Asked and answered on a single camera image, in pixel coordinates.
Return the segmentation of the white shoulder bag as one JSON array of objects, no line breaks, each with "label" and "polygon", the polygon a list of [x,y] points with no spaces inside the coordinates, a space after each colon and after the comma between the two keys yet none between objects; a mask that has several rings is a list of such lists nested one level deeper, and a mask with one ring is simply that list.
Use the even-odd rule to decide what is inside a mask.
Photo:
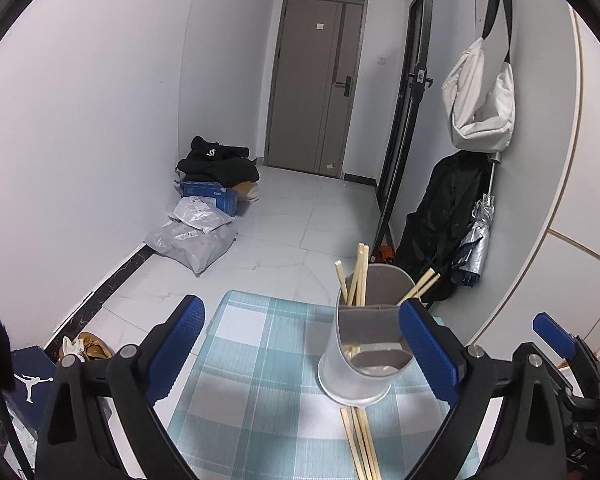
[{"label": "white shoulder bag", "polygon": [[504,61],[482,94],[486,56],[478,38],[461,55],[442,84],[442,101],[452,144],[459,150],[494,154],[509,147],[516,120],[513,67]]}]

